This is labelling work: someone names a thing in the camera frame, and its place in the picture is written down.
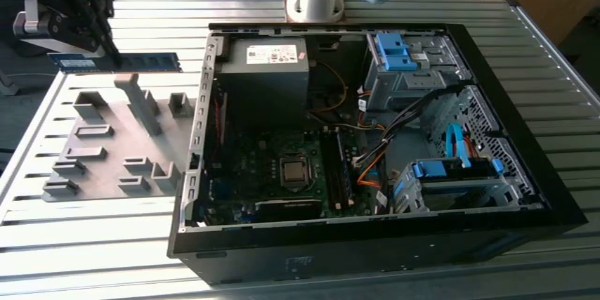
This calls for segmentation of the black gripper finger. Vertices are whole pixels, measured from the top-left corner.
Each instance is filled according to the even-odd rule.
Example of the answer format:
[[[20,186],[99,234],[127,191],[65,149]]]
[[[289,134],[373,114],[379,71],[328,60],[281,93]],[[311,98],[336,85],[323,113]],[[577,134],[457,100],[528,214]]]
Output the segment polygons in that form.
[[[121,54],[112,40],[112,30],[109,27],[107,16],[97,15],[96,23],[100,30],[99,33],[100,47],[97,51],[97,56],[103,60],[103,63],[105,65],[111,65],[112,68],[121,68],[123,66]]]
[[[100,47],[93,30],[57,14],[52,15],[52,38],[85,51],[95,51]]]

